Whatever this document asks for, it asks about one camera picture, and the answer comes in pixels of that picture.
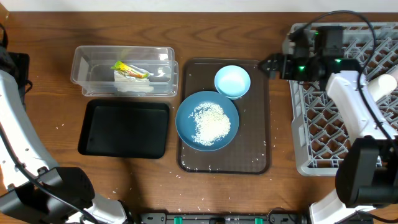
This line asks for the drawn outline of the light blue bowl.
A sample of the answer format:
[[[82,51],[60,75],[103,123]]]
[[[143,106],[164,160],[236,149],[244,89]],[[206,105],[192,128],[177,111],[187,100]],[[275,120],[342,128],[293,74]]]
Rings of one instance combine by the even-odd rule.
[[[245,69],[237,65],[227,65],[216,72],[216,90],[231,100],[245,95],[251,86],[251,78]]]

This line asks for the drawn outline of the white cup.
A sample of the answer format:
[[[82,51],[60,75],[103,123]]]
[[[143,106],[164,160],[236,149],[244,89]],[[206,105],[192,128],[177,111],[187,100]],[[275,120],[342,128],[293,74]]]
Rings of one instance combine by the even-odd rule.
[[[390,74],[383,74],[368,83],[368,92],[374,101],[378,101],[391,94],[397,88],[397,78]]]

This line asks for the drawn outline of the large dark blue plate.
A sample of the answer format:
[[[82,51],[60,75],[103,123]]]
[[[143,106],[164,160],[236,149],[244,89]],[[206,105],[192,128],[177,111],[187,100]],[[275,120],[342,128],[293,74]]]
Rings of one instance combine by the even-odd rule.
[[[212,146],[203,146],[194,142],[192,138],[195,132],[195,123],[188,116],[201,103],[216,103],[220,105],[231,122],[229,134]],[[200,91],[183,100],[177,111],[175,125],[180,139],[188,146],[199,151],[217,151],[229,144],[235,137],[239,128],[239,115],[235,105],[227,97],[214,91]]]

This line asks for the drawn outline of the green yellow snack wrapper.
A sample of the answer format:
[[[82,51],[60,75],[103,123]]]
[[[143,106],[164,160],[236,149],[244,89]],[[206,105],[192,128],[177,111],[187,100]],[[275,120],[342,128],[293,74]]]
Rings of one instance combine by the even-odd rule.
[[[117,61],[111,67],[111,69],[113,69],[127,77],[143,79],[143,78],[147,78],[149,76],[148,72],[142,72],[138,68],[134,68],[133,66],[127,65],[120,60]]]

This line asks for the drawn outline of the white tissue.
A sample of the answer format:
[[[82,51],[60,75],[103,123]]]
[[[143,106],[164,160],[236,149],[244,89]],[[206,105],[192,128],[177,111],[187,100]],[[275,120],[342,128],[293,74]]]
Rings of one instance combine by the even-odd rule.
[[[142,92],[149,93],[154,90],[154,87],[150,85],[148,78],[134,78],[127,77],[119,72],[114,72],[114,87],[120,92]]]

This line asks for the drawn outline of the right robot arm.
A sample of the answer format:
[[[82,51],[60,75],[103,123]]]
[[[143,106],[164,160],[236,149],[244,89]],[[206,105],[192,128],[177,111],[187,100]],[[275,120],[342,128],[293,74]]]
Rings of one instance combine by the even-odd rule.
[[[371,210],[397,203],[397,131],[368,91],[363,66],[345,58],[343,28],[319,27],[310,55],[304,27],[289,35],[292,54],[272,54],[259,63],[269,78],[320,83],[337,106],[351,147],[335,175],[335,189],[309,208],[310,223],[375,218]]]

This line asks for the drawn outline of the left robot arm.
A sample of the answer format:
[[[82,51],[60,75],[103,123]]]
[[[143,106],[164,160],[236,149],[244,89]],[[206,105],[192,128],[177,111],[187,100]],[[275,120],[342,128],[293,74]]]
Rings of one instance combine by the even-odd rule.
[[[1,29],[1,213],[27,223],[135,223],[120,200],[95,193],[79,167],[61,167],[25,111],[29,56],[7,51]]]

